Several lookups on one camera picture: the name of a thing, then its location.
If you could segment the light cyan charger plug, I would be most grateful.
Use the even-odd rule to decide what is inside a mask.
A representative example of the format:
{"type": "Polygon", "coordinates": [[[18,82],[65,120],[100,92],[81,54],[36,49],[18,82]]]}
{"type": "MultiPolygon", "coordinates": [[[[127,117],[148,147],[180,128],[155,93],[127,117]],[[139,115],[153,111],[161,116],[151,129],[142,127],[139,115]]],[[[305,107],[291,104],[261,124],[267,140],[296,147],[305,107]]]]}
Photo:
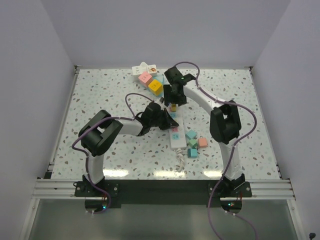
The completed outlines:
{"type": "Polygon", "coordinates": [[[197,133],[191,129],[185,134],[185,137],[188,140],[195,139],[197,137],[197,133]]]}

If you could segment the teal blue charger plug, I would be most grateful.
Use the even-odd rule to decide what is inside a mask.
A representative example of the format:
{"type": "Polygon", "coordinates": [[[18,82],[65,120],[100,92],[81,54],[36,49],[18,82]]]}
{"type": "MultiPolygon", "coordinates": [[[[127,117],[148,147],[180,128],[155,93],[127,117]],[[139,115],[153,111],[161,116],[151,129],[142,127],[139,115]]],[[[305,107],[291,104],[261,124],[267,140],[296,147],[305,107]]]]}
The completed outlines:
{"type": "Polygon", "coordinates": [[[198,157],[198,150],[196,148],[188,148],[187,149],[187,157],[191,159],[195,159],[198,157]]]}

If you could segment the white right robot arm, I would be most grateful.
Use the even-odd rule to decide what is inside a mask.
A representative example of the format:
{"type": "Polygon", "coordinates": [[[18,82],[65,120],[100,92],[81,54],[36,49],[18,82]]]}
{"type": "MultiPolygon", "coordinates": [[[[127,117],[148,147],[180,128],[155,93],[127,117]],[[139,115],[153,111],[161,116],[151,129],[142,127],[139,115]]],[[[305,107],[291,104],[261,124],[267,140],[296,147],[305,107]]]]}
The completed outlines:
{"type": "Polygon", "coordinates": [[[219,144],[223,161],[222,180],[217,189],[227,196],[235,196],[246,181],[235,145],[242,128],[236,103],[219,100],[199,84],[197,76],[183,75],[175,66],[166,70],[164,76],[168,81],[163,87],[165,105],[182,106],[190,98],[209,114],[209,132],[219,144]]]}

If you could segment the white power strip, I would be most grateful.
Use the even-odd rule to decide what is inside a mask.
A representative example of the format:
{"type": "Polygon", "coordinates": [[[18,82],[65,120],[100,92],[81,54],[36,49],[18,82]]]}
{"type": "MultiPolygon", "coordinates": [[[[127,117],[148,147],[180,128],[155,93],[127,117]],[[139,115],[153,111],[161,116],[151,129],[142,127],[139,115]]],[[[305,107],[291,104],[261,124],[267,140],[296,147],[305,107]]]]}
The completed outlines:
{"type": "Polygon", "coordinates": [[[178,126],[169,129],[169,140],[171,149],[185,149],[187,147],[187,140],[185,134],[183,113],[182,111],[178,110],[178,108],[176,108],[175,111],[172,111],[171,106],[168,107],[168,113],[173,118],[173,120],[178,123],[178,126]]]}

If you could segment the salmon pink charger plug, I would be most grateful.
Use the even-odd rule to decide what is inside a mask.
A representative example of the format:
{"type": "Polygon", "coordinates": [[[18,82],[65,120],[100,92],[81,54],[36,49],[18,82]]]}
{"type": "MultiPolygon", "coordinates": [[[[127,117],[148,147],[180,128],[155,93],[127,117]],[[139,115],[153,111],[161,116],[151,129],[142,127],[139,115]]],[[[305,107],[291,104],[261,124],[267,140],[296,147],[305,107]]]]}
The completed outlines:
{"type": "Polygon", "coordinates": [[[199,137],[197,139],[198,142],[198,148],[207,148],[208,147],[208,140],[206,137],[199,137]]]}

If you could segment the yellow charger plug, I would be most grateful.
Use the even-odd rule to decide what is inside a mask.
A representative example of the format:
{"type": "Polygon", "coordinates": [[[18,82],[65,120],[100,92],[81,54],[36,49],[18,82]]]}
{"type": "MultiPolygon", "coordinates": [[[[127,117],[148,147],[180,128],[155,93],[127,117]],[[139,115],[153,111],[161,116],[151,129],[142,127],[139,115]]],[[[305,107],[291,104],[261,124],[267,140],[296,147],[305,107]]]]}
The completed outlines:
{"type": "Polygon", "coordinates": [[[169,110],[172,112],[172,113],[175,113],[177,111],[177,105],[175,103],[171,103],[170,104],[170,107],[169,107],[169,110]]]}

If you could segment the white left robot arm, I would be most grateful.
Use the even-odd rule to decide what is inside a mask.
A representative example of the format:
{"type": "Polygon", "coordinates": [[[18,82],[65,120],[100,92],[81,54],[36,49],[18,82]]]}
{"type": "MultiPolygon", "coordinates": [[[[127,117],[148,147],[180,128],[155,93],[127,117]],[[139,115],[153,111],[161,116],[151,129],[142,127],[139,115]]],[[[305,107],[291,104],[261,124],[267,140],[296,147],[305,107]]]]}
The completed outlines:
{"type": "Polygon", "coordinates": [[[86,156],[83,175],[86,191],[92,196],[107,194],[103,174],[104,154],[117,136],[141,137],[152,128],[165,131],[178,126],[179,123],[171,117],[168,110],[154,101],[132,118],[111,116],[106,110],[99,111],[80,130],[77,140],[71,146],[73,150],[83,152],[86,156]]]}

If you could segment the green charger plug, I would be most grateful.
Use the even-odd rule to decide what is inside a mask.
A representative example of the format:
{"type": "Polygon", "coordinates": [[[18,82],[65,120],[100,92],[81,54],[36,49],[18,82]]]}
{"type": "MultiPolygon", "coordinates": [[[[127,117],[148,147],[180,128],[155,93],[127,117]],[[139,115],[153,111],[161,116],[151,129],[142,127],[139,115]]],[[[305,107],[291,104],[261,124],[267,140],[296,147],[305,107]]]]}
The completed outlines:
{"type": "Polygon", "coordinates": [[[197,139],[194,139],[194,138],[192,138],[192,139],[190,139],[189,141],[188,141],[188,146],[190,147],[190,148],[192,148],[192,149],[197,149],[198,148],[198,140],[197,139]]]}

